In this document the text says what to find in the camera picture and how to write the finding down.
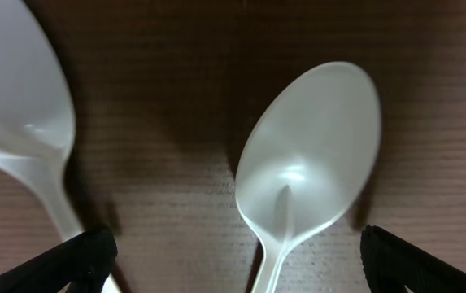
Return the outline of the white plastic spoon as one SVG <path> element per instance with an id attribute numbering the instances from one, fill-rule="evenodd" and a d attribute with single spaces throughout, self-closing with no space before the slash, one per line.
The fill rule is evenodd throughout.
<path id="1" fill-rule="evenodd" d="M 342 61 L 309 69 L 264 111 L 234 186 L 237 209 L 263 249 L 253 291 L 274 291 L 289 253 L 357 200 L 377 161 L 381 120 L 372 78 Z"/>
<path id="2" fill-rule="evenodd" d="M 0 0 L 0 170 L 32 191 L 62 243 L 85 232 L 63 179 L 76 137 L 68 82 L 22 1 Z M 112 273 L 101 292 L 117 292 Z"/>

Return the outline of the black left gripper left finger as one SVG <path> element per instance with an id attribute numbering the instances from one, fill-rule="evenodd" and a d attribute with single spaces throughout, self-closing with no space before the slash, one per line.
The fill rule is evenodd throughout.
<path id="1" fill-rule="evenodd" d="M 106 226 L 87 230 L 0 275 L 0 293 L 101 292 L 118 249 Z"/>

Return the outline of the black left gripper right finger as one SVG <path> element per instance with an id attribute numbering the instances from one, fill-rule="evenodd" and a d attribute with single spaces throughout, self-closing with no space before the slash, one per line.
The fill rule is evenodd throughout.
<path id="1" fill-rule="evenodd" d="M 466 273 L 376 225 L 360 238 L 364 275 L 372 293 L 466 293 Z"/>

